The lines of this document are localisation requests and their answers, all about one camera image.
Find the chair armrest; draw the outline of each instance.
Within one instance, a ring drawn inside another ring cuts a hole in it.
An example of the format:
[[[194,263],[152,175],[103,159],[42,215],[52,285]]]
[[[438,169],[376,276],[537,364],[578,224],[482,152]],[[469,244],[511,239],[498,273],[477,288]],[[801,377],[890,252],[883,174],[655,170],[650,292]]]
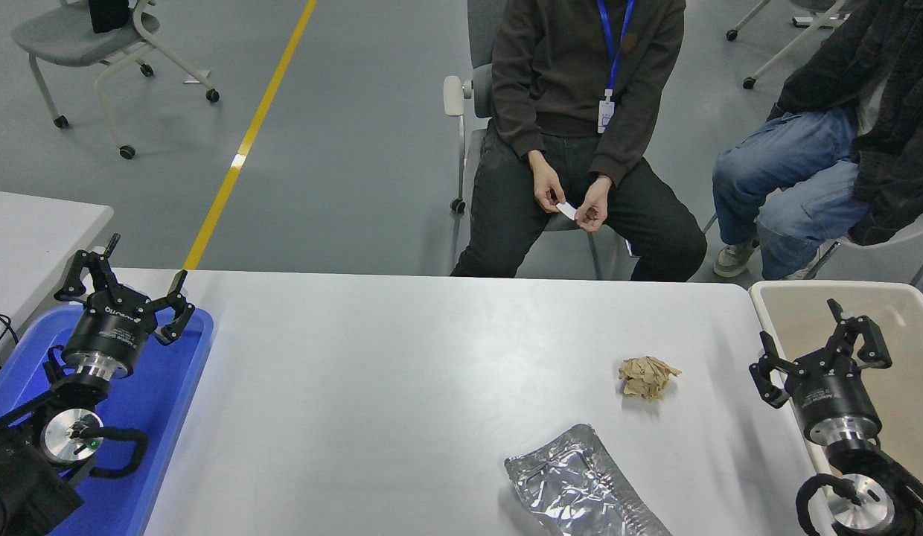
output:
[[[445,115],[452,116],[452,118],[460,118],[464,115],[466,84],[462,84],[462,79],[458,76],[445,76],[445,81],[441,84],[441,102],[445,108]]]

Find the crumpled brown paper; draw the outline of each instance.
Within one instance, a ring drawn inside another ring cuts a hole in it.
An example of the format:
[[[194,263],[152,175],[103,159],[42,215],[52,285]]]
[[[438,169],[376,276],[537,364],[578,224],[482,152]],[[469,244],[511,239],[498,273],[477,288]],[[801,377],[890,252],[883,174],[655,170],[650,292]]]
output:
[[[627,380],[624,395],[639,395],[646,400],[662,399],[660,392],[670,380],[670,374],[680,376],[680,371],[658,360],[656,357],[636,357],[621,363],[621,380]]]

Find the office chair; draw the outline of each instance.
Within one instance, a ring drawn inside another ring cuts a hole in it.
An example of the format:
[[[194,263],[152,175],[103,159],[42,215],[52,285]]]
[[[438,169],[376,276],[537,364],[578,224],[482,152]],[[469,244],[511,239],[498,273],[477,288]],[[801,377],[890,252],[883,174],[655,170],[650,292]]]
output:
[[[51,113],[52,122],[57,128],[67,128],[68,119],[57,112],[36,59],[40,58],[64,67],[87,67],[95,63],[107,66],[95,79],[95,94],[98,96],[101,109],[104,110],[104,118],[111,129],[111,136],[118,147],[118,152],[125,159],[132,159],[135,149],[124,142],[124,137],[118,129],[118,123],[115,122],[111,106],[103,90],[104,82],[122,68],[137,62],[144,76],[152,76],[154,70],[144,63],[142,58],[156,48],[207,88],[205,94],[207,101],[213,103],[220,100],[220,94],[214,88],[213,83],[154,37],[161,23],[155,16],[144,12],[144,8],[153,1],[138,0],[131,12],[132,24],[125,24],[108,33],[92,31],[87,0],[79,0],[75,3],[59,0],[60,6],[57,9],[23,21],[12,30],[12,39],[28,52],[28,63],[32,68],[32,74],[35,75],[35,81],[42,92],[45,105]],[[124,57],[112,62],[109,58],[114,57],[118,52],[121,52]]]
[[[781,51],[776,52],[774,57],[770,58],[769,61],[758,69],[752,76],[747,76],[743,80],[743,87],[745,89],[753,89],[753,86],[756,85],[756,81],[765,74],[766,71],[770,70],[775,64],[780,62],[782,58],[786,57],[789,54],[789,51],[792,51],[793,48],[797,47],[803,40],[808,39],[809,35],[815,34],[819,28],[822,27],[838,27],[839,24],[842,24],[843,17],[851,13],[855,9],[855,3],[857,0],[789,0],[792,5],[799,7],[799,9],[807,10],[809,13],[812,13],[811,21],[809,22],[808,17],[793,17],[792,24],[798,28],[803,28],[804,24],[805,30],[802,31],[795,39],[786,45]],[[756,5],[747,16],[743,17],[743,20],[736,23],[736,26],[732,30],[726,32],[726,40],[734,41],[740,30],[754,17],[757,13],[760,13],[763,7],[769,3],[769,0],[761,0],[760,3]]]
[[[706,224],[706,226],[703,227],[704,234],[707,231],[709,231],[710,227],[713,227],[713,223],[716,223],[716,220],[717,220],[716,214],[713,214],[713,217],[710,217],[709,222]],[[914,220],[913,223],[908,224],[907,226],[902,228],[898,233],[895,233],[894,237],[891,237],[889,240],[881,242],[879,244],[871,244],[871,245],[863,246],[863,245],[856,244],[855,242],[849,240],[849,237],[840,237],[840,238],[837,238],[836,240],[830,240],[826,242],[826,244],[828,244],[828,250],[826,250],[825,253],[822,253],[822,255],[819,256],[819,260],[816,261],[816,263],[812,265],[811,269],[809,269],[808,274],[805,275],[805,279],[815,279],[816,275],[819,274],[819,270],[823,267],[823,265],[826,264],[826,262],[828,262],[829,258],[832,258],[832,255],[835,254],[835,252],[838,251],[839,248],[845,247],[846,249],[852,249],[852,250],[856,250],[860,252],[871,251],[874,249],[879,249],[879,248],[884,248],[888,246],[893,246],[895,244],[900,244],[901,242],[912,240],[912,238],[921,237],[921,235],[923,235],[923,214],[921,214],[921,216],[918,216],[917,220]],[[923,264],[921,265],[920,268],[918,268],[918,271],[915,272],[915,275],[911,278],[911,281],[908,282],[908,284],[911,286],[916,286],[918,284],[918,281],[921,281],[922,277],[923,277]]]
[[[478,169],[479,147],[485,138],[486,129],[479,129],[465,139],[464,101],[471,99],[477,118],[491,118],[491,52],[495,47],[495,36],[505,12],[506,0],[468,0],[468,45],[471,53],[472,77],[464,82],[458,76],[447,76],[442,84],[442,103],[445,115],[459,119],[459,189],[458,197],[451,203],[455,214],[464,214],[464,184],[474,182],[475,170]],[[544,231],[581,230],[574,221],[563,214],[556,214],[544,228]],[[594,261],[594,274],[597,279],[604,278],[593,234],[587,234],[591,258]],[[617,252],[622,238],[617,235],[614,251],[611,253],[608,277],[613,275],[618,262]],[[627,253],[635,258],[630,242],[626,241]]]

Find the shoe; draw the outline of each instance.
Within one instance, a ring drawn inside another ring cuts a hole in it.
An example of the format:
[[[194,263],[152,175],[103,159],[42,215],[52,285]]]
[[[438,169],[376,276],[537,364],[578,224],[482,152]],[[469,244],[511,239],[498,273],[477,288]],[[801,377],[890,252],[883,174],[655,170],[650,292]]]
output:
[[[747,262],[756,252],[758,244],[754,240],[742,244],[727,245],[720,251],[720,257],[713,264],[713,273],[721,278],[734,278],[747,271]]]
[[[786,277],[782,278],[782,280],[783,281],[802,281],[803,279],[805,279],[805,277],[809,275],[809,271],[812,270],[812,267],[816,265],[816,262],[819,262],[819,259],[822,258],[822,253],[823,253],[822,248],[819,248],[819,250],[816,251],[815,257],[812,258],[812,261],[809,261],[809,264],[806,264],[805,266],[802,266],[802,268],[799,268],[799,270],[796,270],[795,272],[792,272],[791,274],[786,275]]]

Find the hand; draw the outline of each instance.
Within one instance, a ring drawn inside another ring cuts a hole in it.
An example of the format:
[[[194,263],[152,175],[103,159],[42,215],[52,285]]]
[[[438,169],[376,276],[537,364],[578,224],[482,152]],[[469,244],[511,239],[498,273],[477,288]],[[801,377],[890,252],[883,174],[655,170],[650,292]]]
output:
[[[527,162],[534,174],[534,200],[544,211],[556,214],[558,203],[564,203],[564,190],[560,187],[558,172],[554,170],[540,150],[530,150]]]
[[[601,228],[604,220],[607,220],[607,194],[613,182],[610,177],[602,174],[587,189],[584,196],[584,204],[578,208],[577,224],[588,233],[593,233]]]

